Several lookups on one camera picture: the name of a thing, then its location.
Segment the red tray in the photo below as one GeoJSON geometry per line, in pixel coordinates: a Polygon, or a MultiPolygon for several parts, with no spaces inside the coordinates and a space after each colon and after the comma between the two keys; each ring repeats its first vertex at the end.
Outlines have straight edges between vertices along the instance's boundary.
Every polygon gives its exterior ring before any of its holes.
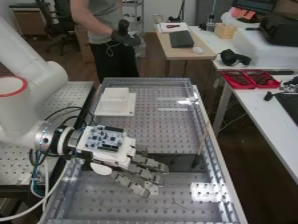
{"type": "Polygon", "coordinates": [[[238,70],[222,71],[221,75],[234,89],[254,89],[255,83],[249,76],[238,70]]]}
{"type": "Polygon", "coordinates": [[[255,84],[255,87],[259,89],[277,89],[281,86],[271,75],[261,70],[246,70],[243,71],[245,75],[251,79],[255,84]]]}

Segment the circuit board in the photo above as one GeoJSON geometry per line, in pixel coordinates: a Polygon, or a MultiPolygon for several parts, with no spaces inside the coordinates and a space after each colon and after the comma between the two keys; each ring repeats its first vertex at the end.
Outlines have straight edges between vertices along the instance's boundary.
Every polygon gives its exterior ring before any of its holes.
{"type": "Polygon", "coordinates": [[[85,147],[118,152],[124,142],[124,130],[97,125],[88,136],[85,147]]]}

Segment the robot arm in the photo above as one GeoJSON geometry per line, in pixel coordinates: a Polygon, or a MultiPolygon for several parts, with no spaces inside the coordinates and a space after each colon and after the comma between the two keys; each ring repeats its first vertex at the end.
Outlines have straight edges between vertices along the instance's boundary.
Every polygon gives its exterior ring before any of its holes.
{"type": "Polygon", "coordinates": [[[38,118],[36,107],[66,84],[66,72],[44,61],[1,17],[0,33],[0,62],[16,75],[0,77],[0,141],[66,159],[74,152],[97,174],[147,198],[150,189],[165,186],[155,172],[167,173],[167,167],[146,158],[124,130],[102,125],[74,130],[38,118]]]}

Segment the computer keyboard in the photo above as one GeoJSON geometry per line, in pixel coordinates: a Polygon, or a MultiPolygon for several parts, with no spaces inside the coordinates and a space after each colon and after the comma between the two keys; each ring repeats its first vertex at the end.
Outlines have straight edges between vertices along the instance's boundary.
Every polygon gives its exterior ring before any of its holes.
{"type": "Polygon", "coordinates": [[[275,95],[283,109],[298,126],[298,94],[279,93],[275,95]]]}

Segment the chair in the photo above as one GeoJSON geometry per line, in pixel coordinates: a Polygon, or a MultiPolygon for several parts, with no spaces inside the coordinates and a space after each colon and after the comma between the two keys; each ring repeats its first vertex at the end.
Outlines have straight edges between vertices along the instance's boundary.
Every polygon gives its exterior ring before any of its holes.
{"type": "Polygon", "coordinates": [[[49,11],[48,3],[44,0],[36,0],[36,4],[45,19],[45,33],[50,37],[46,52],[49,52],[53,46],[58,46],[60,55],[62,56],[64,46],[73,42],[77,43],[69,0],[54,0],[54,12],[49,11]]]}

